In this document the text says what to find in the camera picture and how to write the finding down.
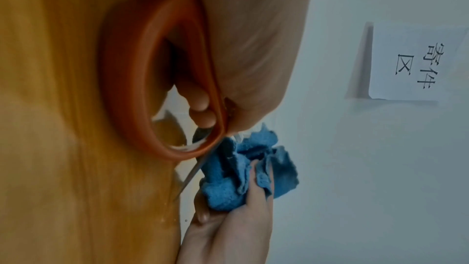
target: hand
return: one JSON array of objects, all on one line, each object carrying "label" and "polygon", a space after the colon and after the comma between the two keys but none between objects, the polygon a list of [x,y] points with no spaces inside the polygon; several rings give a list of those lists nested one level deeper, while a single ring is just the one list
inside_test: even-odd
[{"label": "hand", "polygon": [[[272,233],[274,195],[265,198],[256,184],[251,163],[246,204],[229,213],[209,210],[199,191],[194,199],[195,215],[187,229],[177,264],[264,264]],[[270,171],[271,188],[274,177]]]},{"label": "hand", "polygon": [[[218,86],[231,103],[229,134],[247,130],[282,101],[301,41],[309,0],[202,0]],[[169,40],[184,48],[177,32]],[[176,87],[203,128],[215,123],[209,98],[190,76]]]}]

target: white paper sign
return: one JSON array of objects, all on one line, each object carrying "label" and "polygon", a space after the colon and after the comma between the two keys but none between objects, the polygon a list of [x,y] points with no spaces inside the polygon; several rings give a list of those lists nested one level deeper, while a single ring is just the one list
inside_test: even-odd
[{"label": "white paper sign", "polygon": [[438,101],[443,81],[469,28],[376,23],[369,95]]}]

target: blue towel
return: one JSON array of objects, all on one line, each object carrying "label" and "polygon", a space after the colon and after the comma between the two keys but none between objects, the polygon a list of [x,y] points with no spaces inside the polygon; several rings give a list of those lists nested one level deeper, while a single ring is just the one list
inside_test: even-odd
[{"label": "blue towel", "polygon": [[[192,142],[208,133],[210,129],[197,129]],[[265,125],[240,143],[226,137],[202,166],[205,177],[200,180],[200,190],[207,198],[209,207],[217,211],[231,211],[246,203],[252,160],[259,160],[256,180],[258,186],[264,188],[266,198],[272,194],[270,166],[274,171],[274,198],[295,189],[299,183],[297,169],[283,146],[273,148],[277,142],[277,135]]]}]

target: wooden surface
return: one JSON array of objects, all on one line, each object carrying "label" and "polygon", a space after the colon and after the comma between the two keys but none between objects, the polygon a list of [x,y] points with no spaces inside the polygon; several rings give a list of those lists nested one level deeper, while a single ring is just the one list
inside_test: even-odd
[{"label": "wooden surface", "polygon": [[175,261],[176,164],[127,145],[100,100],[117,1],[0,0],[0,263]]}]

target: white wall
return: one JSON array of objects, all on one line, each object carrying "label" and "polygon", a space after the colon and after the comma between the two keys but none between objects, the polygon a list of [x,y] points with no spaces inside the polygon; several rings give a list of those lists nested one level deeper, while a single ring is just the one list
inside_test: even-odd
[{"label": "white wall", "polygon": [[368,21],[468,26],[469,0],[311,0],[275,113],[300,185],[274,204],[268,263],[469,263],[469,39],[451,101],[353,99]]}]

